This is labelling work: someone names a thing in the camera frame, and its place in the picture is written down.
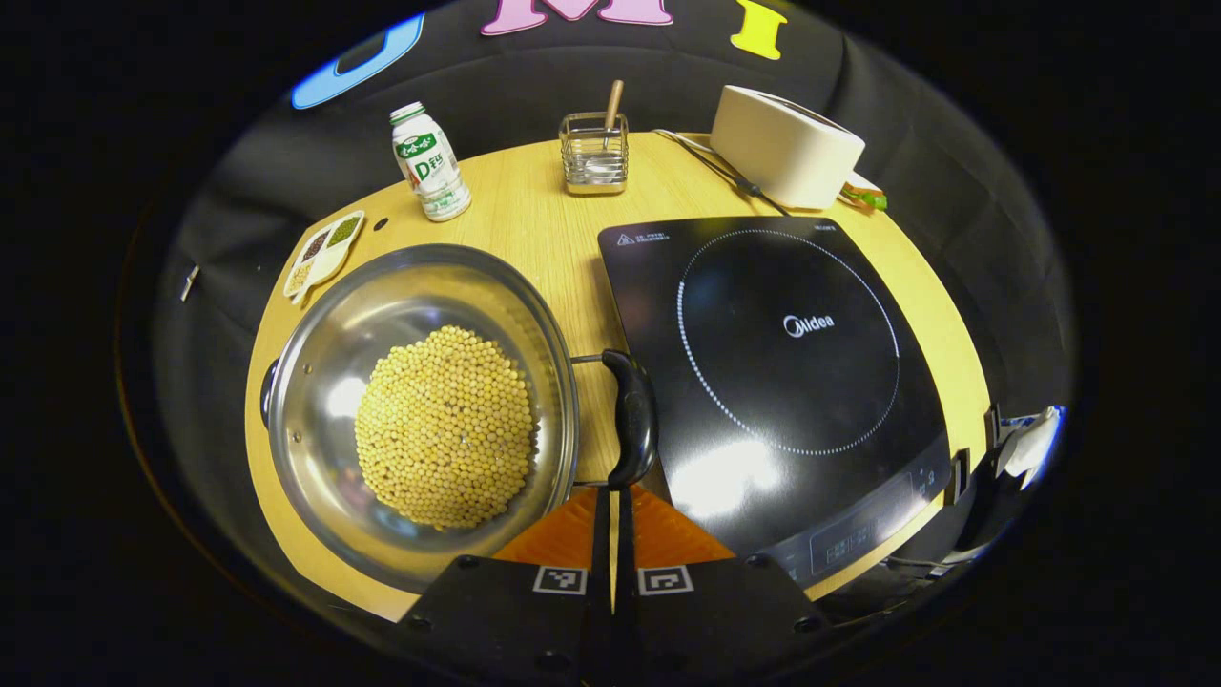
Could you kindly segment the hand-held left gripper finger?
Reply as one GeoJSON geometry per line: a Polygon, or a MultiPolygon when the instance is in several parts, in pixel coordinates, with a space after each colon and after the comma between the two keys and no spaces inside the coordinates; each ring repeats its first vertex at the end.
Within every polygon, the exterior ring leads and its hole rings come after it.
{"type": "Polygon", "coordinates": [[[464,687],[598,687],[613,649],[610,495],[593,491],[589,564],[453,558],[396,626],[410,660],[464,687]]]}
{"type": "Polygon", "coordinates": [[[632,497],[619,494],[617,687],[757,687],[830,644],[830,621],[772,556],[639,563],[632,497]]]}

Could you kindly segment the black induction cooktop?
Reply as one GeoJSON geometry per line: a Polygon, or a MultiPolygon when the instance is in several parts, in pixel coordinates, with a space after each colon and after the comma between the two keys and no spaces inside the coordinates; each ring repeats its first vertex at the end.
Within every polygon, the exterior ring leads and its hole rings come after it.
{"type": "Polygon", "coordinates": [[[597,238],[654,388],[673,505],[810,587],[875,552],[952,480],[919,340],[830,218],[630,223],[597,238]]]}

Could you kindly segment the stainless steel pot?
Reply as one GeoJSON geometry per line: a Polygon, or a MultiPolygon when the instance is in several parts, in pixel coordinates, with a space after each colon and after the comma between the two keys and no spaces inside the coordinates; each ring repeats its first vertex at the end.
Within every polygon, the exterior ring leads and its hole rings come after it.
{"type": "Polygon", "coordinates": [[[492,556],[579,487],[580,362],[545,297],[501,257],[455,244],[383,254],[324,292],[269,369],[260,412],[280,486],[341,561],[420,594],[453,558],[492,556]],[[469,530],[437,531],[381,505],[355,448],[355,412],[375,362],[444,325],[497,340],[523,366],[535,416],[527,483],[507,513],[469,530]]]}

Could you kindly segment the pile of yellow soybeans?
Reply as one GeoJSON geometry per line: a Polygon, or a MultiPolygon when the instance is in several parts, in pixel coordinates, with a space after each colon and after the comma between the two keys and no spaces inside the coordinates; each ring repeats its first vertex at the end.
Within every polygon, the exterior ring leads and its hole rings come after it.
{"type": "Polygon", "coordinates": [[[523,366],[457,325],[385,353],[354,425],[361,480],[379,503],[437,531],[507,513],[531,473],[535,433],[523,366]]]}

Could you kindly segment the toy sandwich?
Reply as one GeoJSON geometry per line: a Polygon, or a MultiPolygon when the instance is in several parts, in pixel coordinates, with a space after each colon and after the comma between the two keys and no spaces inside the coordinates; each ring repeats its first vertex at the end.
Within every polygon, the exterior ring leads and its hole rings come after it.
{"type": "Polygon", "coordinates": [[[880,187],[864,178],[863,174],[856,173],[856,171],[851,171],[845,182],[842,182],[841,190],[838,192],[838,199],[846,201],[852,207],[858,207],[864,214],[886,212],[888,210],[888,196],[882,192],[880,187]]]}

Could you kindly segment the white divided bean dish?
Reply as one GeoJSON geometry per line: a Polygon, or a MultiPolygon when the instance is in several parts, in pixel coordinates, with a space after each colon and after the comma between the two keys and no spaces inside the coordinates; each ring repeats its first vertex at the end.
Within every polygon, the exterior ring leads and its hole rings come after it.
{"type": "Polygon", "coordinates": [[[289,264],[280,294],[300,303],[311,288],[339,273],[353,243],[361,234],[365,218],[363,210],[355,210],[306,232],[305,242],[289,264]]]}

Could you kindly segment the white toaster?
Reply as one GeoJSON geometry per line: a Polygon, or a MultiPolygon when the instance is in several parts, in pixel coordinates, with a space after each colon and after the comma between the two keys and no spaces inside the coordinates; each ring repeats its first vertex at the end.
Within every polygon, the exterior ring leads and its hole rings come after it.
{"type": "Polygon", "coordinates": [[[855,132],[785,96],[726,84],[711,148],[781,207],[832,207],[863,156],[855,132]]]}

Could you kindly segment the white milk bottle green label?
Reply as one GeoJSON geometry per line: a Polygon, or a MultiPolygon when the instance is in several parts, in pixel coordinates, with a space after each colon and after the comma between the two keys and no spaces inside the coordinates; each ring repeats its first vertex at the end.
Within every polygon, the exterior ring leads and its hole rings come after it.
{"type": "Polygon", "coordinates": [[[465,214],[473,201],[458,159],[444,131],[422,103],[389,113],[392,153],[424,216],[444,222],[465,214]]]}

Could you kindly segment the black backdrop cloth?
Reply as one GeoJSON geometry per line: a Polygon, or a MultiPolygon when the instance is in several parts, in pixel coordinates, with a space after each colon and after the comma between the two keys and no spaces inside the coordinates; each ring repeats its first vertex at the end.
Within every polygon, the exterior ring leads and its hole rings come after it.
{"type": "Polygon", "coordinates": [[[864,139],[860,170],[949,290],[999,406],[1024,416],[1071,404],[1076,326],[1049,221],[930,70],[781,0],[759,0],[786,21],[777,60],[730,43],[745,17],[735,0],[614,1],[672,23],[601,18],[600,0],[455,0],[424,13],[414,48],[376,35],[324,67],[324,100],[280,96],[179,215],[147,317],[158,408],[197,502],[283,594],[341,605],[297,574],[256,503],[241,421],[256,326],[302,231],[400,181],[387,118],[415,100],[462,157],[552,138],[563,113],[596,109],[614,78],[628,79],[629,118],[647,131],[706,131],[724,84],[825,113],[864,139]],[[179,301],[193,265],[195,287],[179,301]]]}

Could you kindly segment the wooden-handled spoon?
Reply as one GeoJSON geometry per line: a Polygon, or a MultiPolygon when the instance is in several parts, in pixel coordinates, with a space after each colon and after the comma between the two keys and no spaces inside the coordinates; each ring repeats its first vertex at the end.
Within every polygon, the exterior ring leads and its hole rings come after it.
{"type": "Polygon", "coordinates": [[[602,116],[601,129],[586,117],[571,134],[578,182],[585,185],[617,185],[628,182],[628,135],[618,124],[624,81],[610,83],[610,96],[602,116]]]}

